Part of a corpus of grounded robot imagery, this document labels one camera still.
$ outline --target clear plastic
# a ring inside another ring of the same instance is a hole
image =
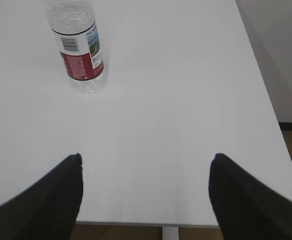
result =
[[[95,22],[90,0],[44,0],[48,21],[52,30],[61,34],[78,34]],[[79,92],[92,93],[101,89],[107,81],[105,70],[91,80],[69,77],[71,85]]]

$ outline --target water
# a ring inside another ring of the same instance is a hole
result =
[[[68,2],[52,7],[48,15],[51,28],[61,34],[78,34],[86,31],[95,22],[92,7],[84,2]],[[105,70],[96,78],[86,81],[69,77],[71,85],[79,92],[92,93],[106,84]]]

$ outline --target table leg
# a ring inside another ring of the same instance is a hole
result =
[[[163,227],[162,240],[179,240],[179,231],[177,227]]]

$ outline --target white wall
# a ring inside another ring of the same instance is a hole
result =
[[[279,122],[292,122],[292,0],[237,0]]]

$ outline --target bottle label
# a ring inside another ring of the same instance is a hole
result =
[[[97,77],[104,69],[96,22],[78,34],[55,32],[55,38],[68,75],[86,81]]]

